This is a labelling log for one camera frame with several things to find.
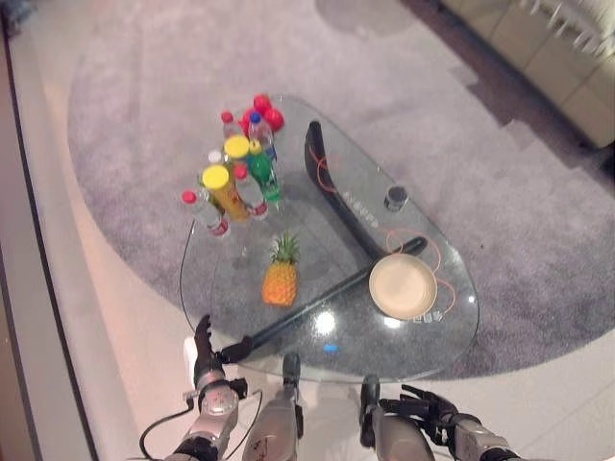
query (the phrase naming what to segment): black cable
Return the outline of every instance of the black cable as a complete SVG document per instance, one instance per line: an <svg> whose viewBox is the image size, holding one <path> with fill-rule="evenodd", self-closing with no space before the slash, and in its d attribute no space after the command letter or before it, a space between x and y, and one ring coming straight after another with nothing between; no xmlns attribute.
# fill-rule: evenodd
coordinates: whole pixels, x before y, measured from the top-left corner
<svg viewBox="0 0 615 461"><path fill-rule="evenodd" d="M224 458L225 461L228 461L229 459L231 459L231 456L233 456L234 453L239 449L239 447L241 447L243 445L243 443L246 441L246 438L248 437L248 434L250 432L252 432L252 428L254 427L254 424L257 422L258 413L260 413L260 406L262 404L262 390L258 389L257 391L254 391L252 393L252 395L254 395L254 394L259 394L257 414L254 415L254 419L252 420L252 423L250 424L250 427L248 427L248 430L246 430L246 433L243 434L243 437L241 438L241 440L239 441L237 446L233 449L233 451L231 451L231 453L229 453L229 455L226 458Z"/></svg>
<svg viewBox="0 0 615 461"><path fill-rule="evenodd" d="M141 434L141 437L138 439L138 447L141 449L141 453L143 453L143 458L126 458L126 459L147 459L149 461L162 461L160 458L153 458L152 455L147 451L145 447L145 437L149 434L154 428L161 425L162 423L166 423L168 421L174 420L175 418L179 418L194 409L194 399L186 399L185 404L187 405L186 410L178 411L169 416L165 416L164 418L160 418L159 420L151 423Z"/></svg>
<svg viewBox="0 0 615 461"><path fill-rule="evenodd" d="M225 461L229 460L231 458L231 456L233 456L234 453L239 449L239 447L241 447L243 445L243 443L246 441L246 438L248 437L248 434L252 431L252 428L254 427L254 424L257 422L257 417L258 417L258 414L260 413L260 406L262 405L262 390L258 389L257 391L252 393L252 395L255 395L255 394L258 394L257 413L256 413L256 415L254 415L254 419L250 423L250 426L248 427L248 430L243 435L243 437L241 438L241 440L239 441L237 446L233 449L233 451L231 451L231 453L226 458L224 458ZM138 446L141 449L141 452L143 453L143 457L134 457L134 458L126 458L126 459L127 460L147 459L149 461L163 461L160 458L152 457L152 455L147 451L147 448L145 447L145 437L147 437L147 435L152 430L154 430L154 428L156 428L157 426L161 425L162 423L166 423L168 421L174 420L175 418L179 418L180 416L183 416L183 415L189 413L190 411L192 411L194 409L194 400L193 399L186 400L185 404L187 405L187 409L186 410L178 411L177 413L174 413L172 415L165 416L164 418L160 418L159 420L155 421L154 423L151 423L143 431L143 433L141 434L141 437L138 439Z"/></svg>

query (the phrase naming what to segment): yellow bottle cap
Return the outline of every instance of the yellow bottle cap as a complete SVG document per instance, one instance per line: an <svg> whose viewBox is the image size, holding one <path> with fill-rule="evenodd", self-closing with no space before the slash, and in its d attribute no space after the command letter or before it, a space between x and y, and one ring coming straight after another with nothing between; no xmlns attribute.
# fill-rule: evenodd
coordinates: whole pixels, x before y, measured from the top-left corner
<svg viewBox="0 0 615 461"><path fill-rule="evenodd" d="M260 143L256 139L252 139L250 141L250 154L253 156L257 156L262 152L262 147L260 147Z"/></svg>
<svg viewBox="0 0 615 461"><path fill-rule="evenodd" d="M229 170L222 165L212 165L203 172L203 184L207 189L221 189L229 182Z"/></svg>
<svg viewBox="0 0 615 461"><path fill-rule="evenodd" d="M250 141L246 136L240 134L231 136L224 142L224 152L229 158L244 158L250 152Z"/></svg>

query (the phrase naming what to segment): robotic arm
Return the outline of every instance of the robotic arm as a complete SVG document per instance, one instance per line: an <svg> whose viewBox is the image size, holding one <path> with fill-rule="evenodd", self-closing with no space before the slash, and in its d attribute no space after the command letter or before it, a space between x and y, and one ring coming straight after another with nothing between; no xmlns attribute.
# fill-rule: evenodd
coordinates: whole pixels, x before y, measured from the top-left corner
<svg viewBox="0 0 615 461"><path fill-rule="evenodd" d="M165 461L218 461L227 449L231 431L237 424L239 400L246 397L245 379L226 380L222 363L211 350L209 315L194 333L198 356L194 365L195 395L199 417L180 445Z"/></svg>
<svg viewBox="0 0 615 461"><path fill-rule="evenodd" d="M376 449L379 461L433 461L421 430L457 461L523 461L500 437L448 400L402 385L399 400L380 400L380 383L366 376L361 388L360 442Z"/></svg>
<svg viewBox="0 0 615 461"><path fill-rule="evenodd" d="M237 424L239 401L248 392L245 379L226 380L222 363L230 363L231 359L224 351L211 350L209 327L209 315L206 315L194 333L197 359L196 390L192 396L198 396L199 417L164 461L221 460ZM283 388L258 414L246 442L243 461L297 459L297 440L303 435L303 411L297 403L300 374L299 355L287 353L283 358Z"/></svg>

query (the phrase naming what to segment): pineapple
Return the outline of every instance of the pineapple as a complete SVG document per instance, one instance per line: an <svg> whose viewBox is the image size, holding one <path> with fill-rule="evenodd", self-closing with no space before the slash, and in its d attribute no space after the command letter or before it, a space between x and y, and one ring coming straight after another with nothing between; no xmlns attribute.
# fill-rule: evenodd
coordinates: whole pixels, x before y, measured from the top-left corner
<svg viewBox="0 0 615 461"><path fill-rule="evenodd" d="M299 241L288 232L276 239L271 252L271 264L262 281L262 301L268 304L292 306L297 296L297 269Z"/></svg>

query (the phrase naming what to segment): green bottle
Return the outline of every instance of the green bottle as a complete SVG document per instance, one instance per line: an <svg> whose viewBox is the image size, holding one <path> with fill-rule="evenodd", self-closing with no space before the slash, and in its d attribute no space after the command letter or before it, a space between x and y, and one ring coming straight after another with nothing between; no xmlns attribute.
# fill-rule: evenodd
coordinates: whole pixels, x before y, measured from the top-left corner
<svg viewBox="0 0 615 461"><path fill-rule="evenodd" d="M267 202L277 202L281 196L280 186L276 178L271 158L267 156L255 139L250 141L250 174L260 185L262 196Z"/></svg>

